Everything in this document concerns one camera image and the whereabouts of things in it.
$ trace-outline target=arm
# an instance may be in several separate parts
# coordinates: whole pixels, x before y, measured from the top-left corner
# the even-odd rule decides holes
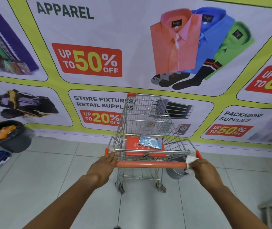
[[[194,170],[196,179],[219,205],[233,229],[269,229],[224,186],[217,170],[208,161],[198,159],[190,164],[190,168]]]
[[[93,191],[105,183],[114,170],[118,155],[109,153],[93,163],[86,175],[43,210],[23,229],[69,229]]]

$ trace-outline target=advertising banner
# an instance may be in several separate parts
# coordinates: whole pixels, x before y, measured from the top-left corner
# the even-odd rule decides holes
[[[129,92],[182,138],[272,148],[272,0],[0,0],[1,121],[114,135]]]

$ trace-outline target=pink shirt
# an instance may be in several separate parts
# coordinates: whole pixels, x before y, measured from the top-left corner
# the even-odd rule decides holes
[[[195,68],[201,21],[184,8],[165,12],[151,26],[156,74]]]

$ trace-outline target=shopping cart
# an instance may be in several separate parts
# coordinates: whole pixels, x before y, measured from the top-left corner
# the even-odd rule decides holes
[[[139,138],[146,135],[162,137],[162,149],[139,145]],[[191,141],[185,140],[196,151],[197,157],[201,158]],[[154,180],[157,190],[165,193],[166,188],[162,185],[163,169],[186,169],[185,162],[173,160],[190,154],[190,150],[186,149],[180,139],[162,98],[135,93],[127,94],[116,136],[111,137],[105,154],[109,151],[119,153],[116,164],[118,176],[115,184],[122,194],[124,193],[123,179]],[[125,173],[126,168],[132,168],[132,171]],[[134,168],[152,168],[154,171],[151,171],[149,175],[143,175],[142,169],[139,175],[139,172],[135,174]]]

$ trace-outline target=shirt label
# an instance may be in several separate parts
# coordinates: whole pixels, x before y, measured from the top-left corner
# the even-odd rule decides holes
[[[172,28],[181,25],[182,25],[181,19],[172,22]]]
[[[210,22],[212,22],[213,17],[214,17],[213,15],[203,14],[203,16],[202,16],[202,22],[206,22],[206,24],[210,23]]]
[[[240,39],[244,34],[242,34],[239,30],[236,30],[235,32],[233,32],[232,35],[235,36],[237,39]]]

